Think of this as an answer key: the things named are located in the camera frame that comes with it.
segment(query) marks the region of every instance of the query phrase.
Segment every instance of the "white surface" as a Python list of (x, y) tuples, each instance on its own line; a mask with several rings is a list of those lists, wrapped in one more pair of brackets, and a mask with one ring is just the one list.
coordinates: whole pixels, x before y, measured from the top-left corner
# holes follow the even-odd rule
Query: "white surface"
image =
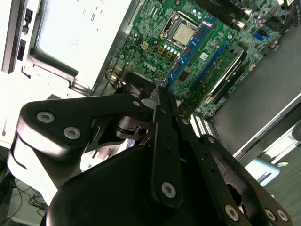
[(93, 87), (131, 0), (48, 1), (38, 49)]
[(22, 106), (45, 100), (51, 94), (60, 98), (83, 97), (71, 89), (59, 89), (55, 83), (28, 79), (21, 73), (7, 75), (0, 72), (0, 146), (10, 148)]
[[(25, 191), (26, 189), (29, 188), (29, 186), (25, 183), (23, 183), (22, 181), (18, 181), (16, 182), (17, 187), (23, 191)], [(28, 195), (30, 195), (31, 197), (36, 194), (35, 191), (33, 191), (32, 189), (29, 189), (26, 191), (26, 193)], [(22, 196), (22, 206), (20, 208), (20, 210), (16, 213), (16, 211), (18, 210), (18, 208), (20, 207), (21, 204), (21, 197), (19, 195), (19, 191), (14, 188), (13, 189), (13, 193), (12, 193), (12, 198), (10, 200), (10, 206), (8, 209), (8, 217), (11, 217), (14, 213), (16, 213), (11, 220), (18, 222), (18, 223), (22, 223), (22, 224), (26, 224), (26, 225), (30, 225), (30, 226), (40, 226), (42, 217), (37, 214), (37, 211), (39, 210), (36, 207), (30, 206), (28, 204), (29, 201), (29, 197), (28, 195), (26, 195), (25, 193), (21, 193)]]

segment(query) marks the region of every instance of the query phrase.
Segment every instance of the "chip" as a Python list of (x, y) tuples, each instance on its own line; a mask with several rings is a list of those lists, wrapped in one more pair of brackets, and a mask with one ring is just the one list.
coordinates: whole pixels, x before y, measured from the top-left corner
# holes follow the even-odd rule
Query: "chip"
[(176, 63), (174, 66), (173, 66), (173, 72), (176, 74), (180, 68), (180, 64), (179, 63)]
[(188, 75), (189, 75), (188, 72), (183, 71), (183, 72), (181, 73), (181, 75), (179, 76), (179, 80), (180, 80), (180, 81), (185, 81), (185, 80), (187, 79)]
[(192, 51), (191, 46), (186, 46), (186, 48), (184, 49), (184, 52), (183, 52), (184, 57), (187, 58), (191, 51)]
[(193, 29), (189, 28), (186, 24), (181, 23), (174, 33), (173, 39), (186, 46), (193, 34)]

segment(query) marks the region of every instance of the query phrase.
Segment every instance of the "black cable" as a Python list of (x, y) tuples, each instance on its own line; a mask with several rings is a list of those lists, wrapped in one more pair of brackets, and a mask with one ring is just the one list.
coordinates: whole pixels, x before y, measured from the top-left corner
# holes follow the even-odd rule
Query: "black cable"
[(3, 221), (3, 222), (0, 224), (0, 226), (2, 226), (4, 223), (8, 222), (14, 215), (17, 214), (17, 212), (18, 212), (18, 211), (20, 210), (20, 208), (22, 207), (22, 204), (23, 204), (23, 198), (22, 198), (22, 195), (21, 195), (21, 190), (17, 187), (17, 184), (16, 184), (16, 183), (15, 183), (15, 186), (16, 186), (16, 188), (17, 188), (18, 191), (19, 191), (20, 198), (21, 198), (21, 204), (20, 204), (19, 208), (17, 209), (17, 211), (16, 211), (13, 215), (11, 215), (8, 219), (6, 219), (5, 221)]

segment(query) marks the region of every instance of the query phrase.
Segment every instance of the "ram slot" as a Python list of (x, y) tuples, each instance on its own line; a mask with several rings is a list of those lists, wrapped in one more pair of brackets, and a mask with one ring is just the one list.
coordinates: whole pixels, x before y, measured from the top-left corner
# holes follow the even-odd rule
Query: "ram slot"
[(167, 73), (167, 76), (161, 83), (161, 86), (165, 87), (167, 90), (172, 88), (173, 84), (181, 75), (188, 62), (192, 59), (196, 51), (206, 40), (208, 34), (214, 28), (216, 21), (217, 19), (215, 17), (207, 18), (206, 20), (202, 21), (172, 68)]
[(198, 86), (199, 82), (202, 80), (202, 78), (204, 77), (204, 75), (206, 74), (206, 72), (210, 69), (210, 67), (212, 66), (212, 64), (216, 61), (217, 57), (223, 53), (223, 51), (226, 49), (227, 44), (224, 43), (222, 44), (222, 46), (217, 50), (217, 52), (213, 55), (213, 57), (210, 59), (210, 61), (206, 64), (206, 66), (204, 67), (204, 69), (202, 70), (202, 72), (199, 74), (199, 76), (197, 77), (197, 79), (193, 82), (193, 84), (190, 86), (189, 91), (193, 92), (196, 87)]
[(206, 10), (208, 13), (218, 18), (228, 27), (233, 27), (236, 30), (240, 30), (239, 27), (235, 26), (237, 20), (235, 17), (231, 16), (231, 12), (227, 11), (225, 7), (221, 7), (219, 5), (213, 4), (210, 0), (197, 0), (196, 3)]

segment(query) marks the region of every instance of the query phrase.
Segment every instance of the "pcie slot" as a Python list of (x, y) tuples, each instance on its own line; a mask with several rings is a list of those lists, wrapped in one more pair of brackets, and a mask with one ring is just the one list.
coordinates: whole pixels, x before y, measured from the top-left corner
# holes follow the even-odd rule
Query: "pcie slot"
[(209, 96), (211, 97), (215, 96), (218, 93), (218, 91), (224, 86), (224, 84), (231, 79), (231, 77), (235, 74), (235, 71), (239, 68), (241, 63), (246, 58), (246, 56), (247, 53), (244, 50), (241, 50), (239, 55), (235, 58), (233, 63), (230, 65), (230, 67), (228, 67), (227, 71), (223, 74), (221, 79), (218, 80), (218, 82), (209, 92)]
[(215, 17), (206, 18), (200, 24), (180, 56), (177, 58), (171, 70), (169, 70), (169, 72), (167, 73), (167, 76), (161, 83), (161, 86), (165, 87), (167, 90), (170, 90), (172, 88), (173, 84), (181, 75), (188, 62), (192, 59), (196, 51), (206, 40), (208, 34), (214, 28), (216, 21), (217, 19)]
[(220, 92), (212, 99), (213, 103), (217, 104), (229, 91), (229, 89), (234, 85), (234, 83), (241, 77), (241, 75), (245, 72), (246, 67), (249, 63), (242, 65), (237, 71), (236, 74), (232, 76), (229, 82), (225, 84), (225, 86), (220, 90)]
[(217, 57), (223, 53), (223, 51), (226, 49), (227, 44), (224, 43), (222, 44), (222, 46), (217, 50), (217, 52), (213, 55), (213, 57), (210, 59), (210, 61), (206, 64), (206, 66), (204, 67), (204, 69), (202, 70), (202, 72), (199, 74), (199, 76), (197, 77), (197, 79), (193, 82), (193, 84), (190, 86), (189, 91), (193, 92), (197, 85), (199, 84), (199, 82), (202, 80), (202, 78), (204, 77), (204, 75), (206, 74), (206, 72), (210, 69), (210, 67), (212, 66), (212, 64), (216, 61)]

